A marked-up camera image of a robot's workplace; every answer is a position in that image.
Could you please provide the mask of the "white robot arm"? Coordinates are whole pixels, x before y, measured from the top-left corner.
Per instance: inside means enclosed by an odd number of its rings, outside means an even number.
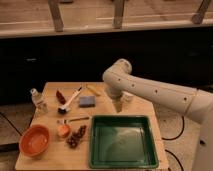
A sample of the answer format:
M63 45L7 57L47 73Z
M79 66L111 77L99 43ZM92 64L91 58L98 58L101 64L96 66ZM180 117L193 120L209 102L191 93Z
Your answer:
M126 59L119 59L106 69L102 79L107 95L117 100L129 92L200 124L192 171L213 171L213 93L135 77L131 71L131 63Z

